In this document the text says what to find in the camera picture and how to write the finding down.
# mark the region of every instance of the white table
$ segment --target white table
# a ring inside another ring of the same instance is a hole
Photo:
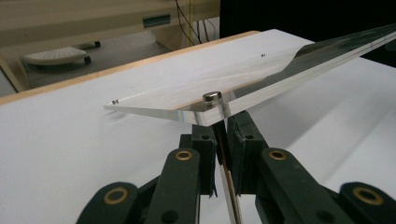
[[[170,77],[308,43],[271,30],[0,99],[0,223],[75,223],[101,187],[116,181],[140,187],[159,175],[179,136],[191,132],[189,124],[104,104]],[[359,58],[248,112],[267,143],[291,151],[320,184],[338,191],[360,181],[396,198],[395,84],[395,68]],[[202,197],[201,223],[229,223],[217,178],[219,197]],[[240,203],[244,222],[260,223],[254,197],[243,195]]]

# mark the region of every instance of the transparent plastic panel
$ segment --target transparent plastic panel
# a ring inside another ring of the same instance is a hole
[[[110,102],[105,109],[209,126],[387,44],[396,24],[346,35],[297,49],[260,55],[188,82],[164,86]],[[208,103],[203,95],[220,91]]]

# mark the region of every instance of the round hole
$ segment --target round hole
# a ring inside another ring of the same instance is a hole
[[[176,154],[176,158],[180,161],[187,161],[192,158],[192,153],[189,151],[179,151]]]
[[[317,211],[317,217],[323,223],[334,223],[335,221],[334,216],[330,212],[323,210]]]
[[[161,216],[163,223],[175,223],[178,220],[178,213],[176,211],[166,211]]]
[[[272,159],[277,161],[283,161],[286,159],[286,154],[281,151],[271,151],[269,155]]]
[[[384,202],[382,197],[371,189],[356,187],[352,192],[359,200],[371,205],[380,205]]]
[[[128,197],[128,190],[123,187],[118,187],[108,191],[105,195],[105,203],[113,205],[122,203]]]

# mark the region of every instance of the brass ring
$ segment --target brass ring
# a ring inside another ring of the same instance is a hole
[[[176,159],[180,161],[187,161],[192,158],[192,153],[189,151],[179,151],[176,154]]]
[[[353,189],[353,194],[362,202],[371,205],[380,205],[384,202],[384,199],[371,189],[356,187]]]
[[[270,151],[269,156],[277,161],[283,161],[287,158],[285,153],[278,150]]]
[[[111,199],[110,196],[113,193],[121,193],[121,196],[118,199]],[[117,203],[122,203],[128,197],[128,190],[124,187],[118,187],[108,191],[105,195],[105,203],[113,205]]]

